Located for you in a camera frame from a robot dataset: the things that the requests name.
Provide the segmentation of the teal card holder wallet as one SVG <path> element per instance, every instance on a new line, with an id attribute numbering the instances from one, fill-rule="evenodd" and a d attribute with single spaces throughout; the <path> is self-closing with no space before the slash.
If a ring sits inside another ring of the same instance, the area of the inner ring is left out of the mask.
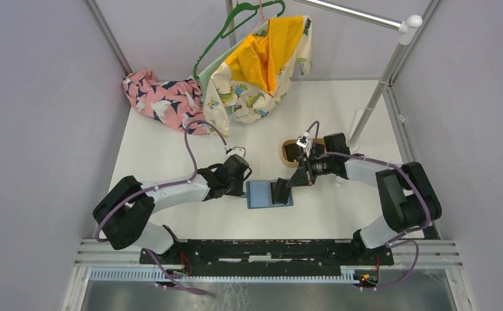
<path id="1" fill-rule="evenodd" d="M 294 206 L 293 195 L 291 192 L 289 193 L 287 203 L 277 203 L 274 201 L 275 185 L 276 180 L 246 181 L 245 198 L 247 200 L 247 208 L 255 210 Z"/>

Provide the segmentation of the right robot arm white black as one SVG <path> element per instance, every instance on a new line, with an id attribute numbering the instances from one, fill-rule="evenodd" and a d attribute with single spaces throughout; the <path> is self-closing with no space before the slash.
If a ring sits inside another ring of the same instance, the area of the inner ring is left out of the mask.
<path id="1" fill-rule="evenodd" d="M 416 161 L 395 165 L 353 154 L 343 133 L 327 135 L 319 142 L 304 132 L 295 146 L 297 167 L 285 189 L 310 187 L 319 176 L 330 174 L 377 189 L 381 215 L 352 238 L 350 254 L 358 264 L 368 264 L 378 248 L 425 229 L 442 215 L 440 201 L 423 166 Z"/>

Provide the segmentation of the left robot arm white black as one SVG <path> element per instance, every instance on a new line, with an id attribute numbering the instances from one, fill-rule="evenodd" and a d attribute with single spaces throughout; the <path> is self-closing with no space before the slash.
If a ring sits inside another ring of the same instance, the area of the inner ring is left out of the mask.
<path id="1" fill-rule="evenodd" d="M 168 228 L 151 222 L 151 216 L 184 203 L 241 197 L 251 172 L 248 162 L 233 154 L 188 177 L 162 183 L 144 183 L 126 176 L 92 211 L 98 225 L 96 239 L 109 243 L 114 250 L 130 246 L 149 249 L 163 263 L 172 264 L 179 258 L 180 247 Z"/>

